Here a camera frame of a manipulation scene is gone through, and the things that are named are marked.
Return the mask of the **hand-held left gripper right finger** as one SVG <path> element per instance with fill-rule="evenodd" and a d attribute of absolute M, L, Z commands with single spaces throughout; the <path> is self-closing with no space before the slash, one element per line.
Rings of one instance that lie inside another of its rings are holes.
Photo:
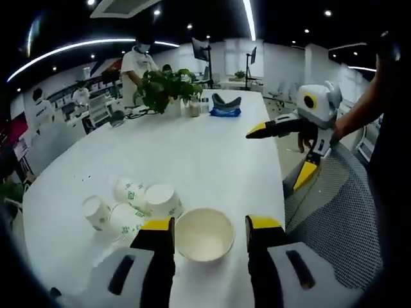
<path fill-rule="evenodd" d="M 292 243 L 280 222 L 245 216 L 248 270 L 256 307 L 341 307 L 332 265 L 304 243 Z"/>

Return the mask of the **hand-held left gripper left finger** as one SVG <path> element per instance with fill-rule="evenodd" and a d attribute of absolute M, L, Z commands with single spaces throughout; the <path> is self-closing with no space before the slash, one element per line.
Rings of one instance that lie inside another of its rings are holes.
<path fill-rule="evenodd" d="M 169 307 L 175 275 L 175 218 L 147 221 L 131 246 L 118 248 L 92 271 L 86 307 Z"/>

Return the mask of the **person's right hand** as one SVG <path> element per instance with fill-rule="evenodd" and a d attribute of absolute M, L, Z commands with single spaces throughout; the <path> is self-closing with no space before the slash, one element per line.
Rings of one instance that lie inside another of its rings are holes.
<path fill-rule="evenodd" d="M 307 125 L 301 130 L 297 135 L 297 145 L 299 151 L 304 153 L 305 149 L 310 150 L 313 141 L 316 140 L 318 133 L 318 128 L 314 124 Z"/>

